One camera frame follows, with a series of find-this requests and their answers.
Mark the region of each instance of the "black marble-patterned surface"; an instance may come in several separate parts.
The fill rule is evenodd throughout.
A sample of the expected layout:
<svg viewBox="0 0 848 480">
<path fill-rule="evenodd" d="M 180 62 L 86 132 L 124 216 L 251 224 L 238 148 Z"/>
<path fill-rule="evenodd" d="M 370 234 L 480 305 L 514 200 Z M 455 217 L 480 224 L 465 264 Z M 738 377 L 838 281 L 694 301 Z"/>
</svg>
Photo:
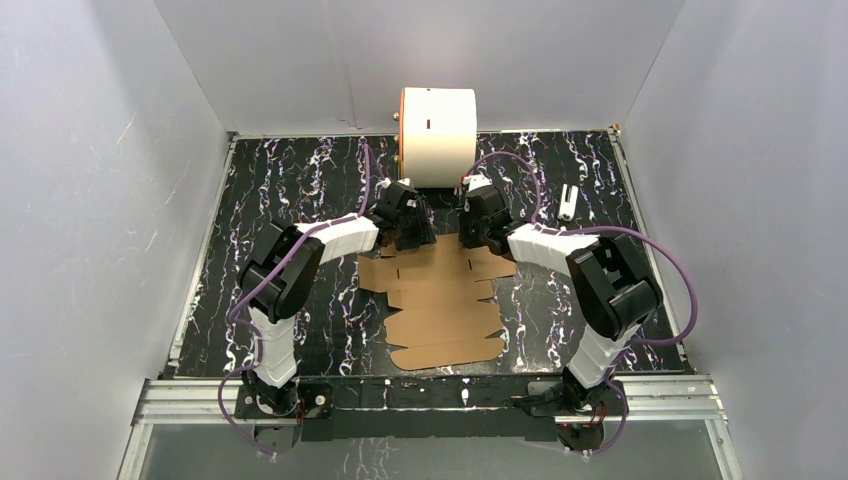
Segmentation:
<svg viewBox="0 0 848 480">
<path fill-rule="evenodd" d="M 392 137 L 323 137 L 239 140 L 233 155 L 214 230 L 179 359 L 177 376 L 221 377 L 249 362 L 252 341 L 233 332 L 225 317 L 241 292 L 239 267 L 256 233 L 272 218 L 314 222 L 355 212 L 364 193 L 362 144 L 374 151 L 372 187 L 383 175 L 397 177 L 398 146 Z M 620 225 L 636 229 L 630 202 L 606 132 L 481 134 L 479 154 L 518 153 L 539 172 L 539 221 L 551 227 Z M 509 197 L 514 216 L 534 208 L 532 180 L 508 158 L 480 167 Z M 562 186 L 580 186 L 574 221 L 556 220 Z M 378 191 L 372 190 L 373 201 Z M 437 233 L 458 231 L 458 197 L 450 191 L 428 195 Z M 561 371 L 577 349 L 584 320 L 567 276 L 519 264 L 518 274 L 495 281 L 506 341 L 490 362 L 404 372 L 396 368 L 385 342 L 383 320 L 393 312 L 386 295 L 357 288 L 356 257 L 328 262 L 297 316 L 299 373 L 318 375 L 509 374 Z M 671 336 L 663 311 L 646 322 L 642 335 Z M 674 347 L 635 347 L 621 369 L 681 370 Z"/>
</svg>

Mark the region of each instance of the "white cylindrical object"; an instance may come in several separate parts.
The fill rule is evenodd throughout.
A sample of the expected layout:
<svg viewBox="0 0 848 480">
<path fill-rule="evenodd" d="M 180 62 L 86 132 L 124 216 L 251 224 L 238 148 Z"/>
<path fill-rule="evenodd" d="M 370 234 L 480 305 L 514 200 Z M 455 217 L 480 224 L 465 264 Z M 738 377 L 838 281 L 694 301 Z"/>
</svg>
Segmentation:
<svg viewBox="0 0 848 480">
<path fill-rule="evenodd" d="M 474 90 L 404 88 L 400 97 L 400 176 L 415 188 L 456 187 L 477 153 Z"/>
</svg>

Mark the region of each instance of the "flat cardboard box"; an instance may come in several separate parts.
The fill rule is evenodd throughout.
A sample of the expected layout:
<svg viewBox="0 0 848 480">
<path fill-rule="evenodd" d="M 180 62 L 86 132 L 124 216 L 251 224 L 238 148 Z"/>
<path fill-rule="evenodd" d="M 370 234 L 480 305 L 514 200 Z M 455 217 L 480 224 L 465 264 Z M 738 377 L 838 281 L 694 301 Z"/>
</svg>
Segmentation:
<svg viewBox="0 0 848 480">
<path fill-rule="evenodd" d="M 418 370 L 492 360 L 501 354 L 503 328 L 491 280 L 515 274 L 515 265 L 487 248 L 465 249 L 457 234 L 439 235 L 435 245 L 383 258 L 359 257 L 359 286 L 386 292 L 402 311 L 386 319 L 386 341 L 398 368 Z"/>
</svg>

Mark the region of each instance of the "white wall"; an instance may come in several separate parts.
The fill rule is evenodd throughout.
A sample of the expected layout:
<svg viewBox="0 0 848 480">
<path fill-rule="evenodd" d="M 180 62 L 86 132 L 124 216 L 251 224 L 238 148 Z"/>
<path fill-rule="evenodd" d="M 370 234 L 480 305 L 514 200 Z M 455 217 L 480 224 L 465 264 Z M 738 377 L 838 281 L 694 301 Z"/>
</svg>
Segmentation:
<svg viewBox="0 0 848 480">
<path fill-rule="evenodd" d="M 114 478 L 226 134 L 149 0 L 0 7 L 0 477 Z"/>
<path fill-rule="evenodd" d="M 749 478 L 848 469 L 846 46 L 840 0 L 690 0 L 623 128 L 649 230 L 697 280 L 687 350 Z"/>
<path fill-rule="evenodd" d="M 156 0 L 229 131 L 393 132 L 405 86 L 480 130 L 622 122 L 683 0 Z"/>
</svg>

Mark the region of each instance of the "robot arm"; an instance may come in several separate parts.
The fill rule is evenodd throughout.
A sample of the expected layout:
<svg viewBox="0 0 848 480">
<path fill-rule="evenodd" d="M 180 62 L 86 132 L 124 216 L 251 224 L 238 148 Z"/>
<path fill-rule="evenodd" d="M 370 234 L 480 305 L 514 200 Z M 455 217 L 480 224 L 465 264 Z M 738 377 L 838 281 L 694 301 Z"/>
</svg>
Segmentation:
<svg viewBox="0 0 848 480">
<path fill-rule="evenodd" d="M 294 244 L 317 225 L 294 251 L 282 272 L 250 302 L 251 322 L 262 332 L 262 361 L 245 372 L 243 381 L 275 413 L 288 412 L 296 401 L 294 357 L 295 314 L 303 308 L 318 267 L 351 253 L 368 252 L 394 243 L 399 250 L 435 242 L 423 197 L 408 180 L 383 182 L 380 199 L 366 216 L 356 214 L 328 222 L 272 222 L 262 229 L 247 264 L 239 274 L 242 291 L 251 291 L 289 254 Z"/>
<path fill-rule="evenodd" d="M 662 291 L 647 262 L 624 235 L 563 235 L 513 220 L 503 195 L 482 175 L 463 179 L 460 240 L 496 255 L 535 263 L 571 276 L 586 327 L 563 374 L 563 406 L 579 410 L 606 391 L 604 380 L 619 353 L 656 308 Z"/>
</svg>

